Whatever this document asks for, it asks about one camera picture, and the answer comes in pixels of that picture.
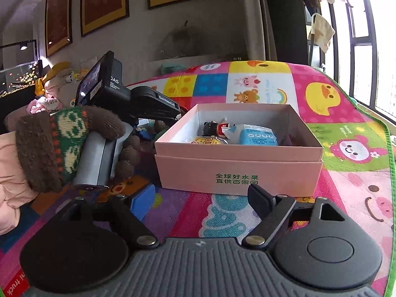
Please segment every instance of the metal screw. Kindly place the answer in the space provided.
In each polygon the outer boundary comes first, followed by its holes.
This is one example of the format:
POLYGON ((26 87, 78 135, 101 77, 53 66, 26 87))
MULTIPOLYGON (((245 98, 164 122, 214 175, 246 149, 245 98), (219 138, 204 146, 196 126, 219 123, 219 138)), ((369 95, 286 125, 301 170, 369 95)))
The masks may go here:
POLYGON ((261 236, 248 236, 245 238, 245 241, 251 246, 259 246, 265 242, 265 239, 261 236))
POLYGON ((153 236, 140 236, 136 241, 142 246, 152 246, 157 242, 156 238, 153 236))

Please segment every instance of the window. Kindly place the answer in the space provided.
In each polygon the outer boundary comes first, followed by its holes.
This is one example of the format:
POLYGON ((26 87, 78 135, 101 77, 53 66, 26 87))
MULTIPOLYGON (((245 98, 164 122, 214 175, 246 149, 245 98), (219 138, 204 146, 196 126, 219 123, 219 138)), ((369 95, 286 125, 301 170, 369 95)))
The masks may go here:
POLYGON ((329 5, 334 79, 349 96, 396 124, 396 0, 329 5))

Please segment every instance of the wipes package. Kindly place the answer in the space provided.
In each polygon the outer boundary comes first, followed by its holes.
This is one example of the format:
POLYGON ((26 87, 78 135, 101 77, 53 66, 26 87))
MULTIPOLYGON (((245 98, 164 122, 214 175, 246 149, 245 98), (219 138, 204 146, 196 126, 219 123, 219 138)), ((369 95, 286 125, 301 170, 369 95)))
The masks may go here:
POLYGON ((270 128, 255 125, 235 125, 229 129, 223 129, 223 133, 231 144, 240 145, 266 145, 277 146, 276 137, 270 128))

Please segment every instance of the cartoon pig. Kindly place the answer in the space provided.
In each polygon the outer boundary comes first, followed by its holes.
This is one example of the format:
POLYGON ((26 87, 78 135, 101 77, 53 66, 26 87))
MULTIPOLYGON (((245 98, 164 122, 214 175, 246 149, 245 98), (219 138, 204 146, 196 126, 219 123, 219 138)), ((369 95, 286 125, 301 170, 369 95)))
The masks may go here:
POLYGON ((236 78, 235 85, 245 86, 248 88, 257 88, 257 85, 261 83, 259 79, 257 79, 257 75, 254 76, 246 76, 243 78, 236 78))
POLYGON ((380 155, 386 155, 384 148, 370 148, 367 145, 368 138, 355 135, 355 139, 342 139, 336 145, 330 146, 331 152, 340 159, 349 159, 352 162, 366 164, 380 155))

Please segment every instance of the pink box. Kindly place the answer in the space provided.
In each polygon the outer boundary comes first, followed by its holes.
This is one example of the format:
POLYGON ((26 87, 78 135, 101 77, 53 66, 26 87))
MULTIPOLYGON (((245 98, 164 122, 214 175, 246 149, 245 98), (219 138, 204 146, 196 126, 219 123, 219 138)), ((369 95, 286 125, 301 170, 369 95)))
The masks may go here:
POLYGON ((198 104, 155 142, 164 188, 247 195, 258 184, 273 195, 312 196, 323 147, 290 105, 198 104), (287 135, 300 146, 191 144, 209 121, 271 128, 278 143, 287 135))

